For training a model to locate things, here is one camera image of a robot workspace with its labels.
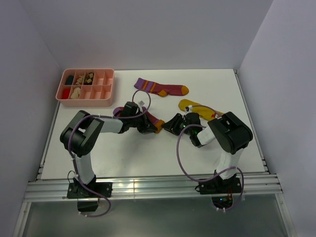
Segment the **maroon sock purple toe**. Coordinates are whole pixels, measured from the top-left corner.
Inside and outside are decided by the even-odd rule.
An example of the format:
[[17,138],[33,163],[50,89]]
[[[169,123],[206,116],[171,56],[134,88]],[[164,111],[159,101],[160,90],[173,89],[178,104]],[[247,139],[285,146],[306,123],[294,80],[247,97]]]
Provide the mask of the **maroon sock purple toe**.
[[[147,110],[145,110],[141,115],[144,115],[145,113],[149,113]],[[113,115],[114,117],[116,117],[116,109],[114,109],[113,111]],[[162,130],[162,125],[165,123],[163,120],[156,118],[155,116],[153,116],[152,114],[149,113],[149,118],[152,121],[152,123],[158,128],[158,132],[155,133],[159,133]]]

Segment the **brown yellow argyle sock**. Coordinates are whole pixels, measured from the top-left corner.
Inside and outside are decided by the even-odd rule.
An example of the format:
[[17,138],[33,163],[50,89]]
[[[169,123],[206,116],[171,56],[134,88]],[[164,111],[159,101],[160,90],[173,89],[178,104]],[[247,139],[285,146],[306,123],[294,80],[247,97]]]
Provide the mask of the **brown yellow argyle sock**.
[[93,80],[94,80],[94,73],[93,72],[87,73],[85,78],[84,78],[83,84],[84,85],[92,85]]

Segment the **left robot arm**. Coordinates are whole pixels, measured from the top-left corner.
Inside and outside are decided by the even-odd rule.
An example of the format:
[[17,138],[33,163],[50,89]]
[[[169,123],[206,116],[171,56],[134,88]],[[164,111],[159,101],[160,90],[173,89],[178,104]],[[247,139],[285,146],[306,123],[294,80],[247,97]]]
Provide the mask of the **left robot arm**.
[[99,134],[123,134],[130,128],[136,128],[141,134],[158,133],[163,124],[164,121],[150,114],[146,107],[134,102],[115,108],[112,117],[78,111],[60,135],[60,141],[73,160],[75,180],[80,183],[78,191],[84,197],[91,197],[96,192],[90,153]]

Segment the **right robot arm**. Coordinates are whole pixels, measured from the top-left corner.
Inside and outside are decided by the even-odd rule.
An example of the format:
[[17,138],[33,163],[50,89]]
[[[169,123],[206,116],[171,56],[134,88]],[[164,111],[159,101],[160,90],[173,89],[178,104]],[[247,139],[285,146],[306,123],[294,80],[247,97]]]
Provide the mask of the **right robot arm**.
[[230,179],[236,174],[240,156],[253,139],[250,128],[232,112],[209,121],[205,127],[201,125],[198,113],[176,114],[162,128],[179,137],[187,134],[198,148],[214,140],[219,143],[222,152],[213,183],[215,190],[221,193],[231,186]]

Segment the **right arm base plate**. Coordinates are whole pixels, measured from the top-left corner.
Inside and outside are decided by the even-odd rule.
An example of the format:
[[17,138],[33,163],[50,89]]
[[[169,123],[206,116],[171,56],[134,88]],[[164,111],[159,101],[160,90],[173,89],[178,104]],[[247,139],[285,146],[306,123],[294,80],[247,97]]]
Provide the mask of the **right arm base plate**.
[[221,177],[216,177],[211,181],[204,182],[204,179],[200,179],[195,190],[201,195],[211,194],[234,194],[241,192],[241,182],[236,176],[223,180]]

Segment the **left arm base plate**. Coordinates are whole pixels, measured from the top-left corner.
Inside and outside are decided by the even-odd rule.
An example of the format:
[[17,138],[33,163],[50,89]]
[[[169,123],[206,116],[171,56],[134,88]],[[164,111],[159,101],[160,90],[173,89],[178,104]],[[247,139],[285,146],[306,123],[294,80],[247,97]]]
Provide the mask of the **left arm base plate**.
[[67,198],[100,198],[100,195],[110,198],[112,194],[112,187],[112,182],[96,182],[87,186],[88,189],[92,190],[88,191],[79,182],[74,182],[69,184]]

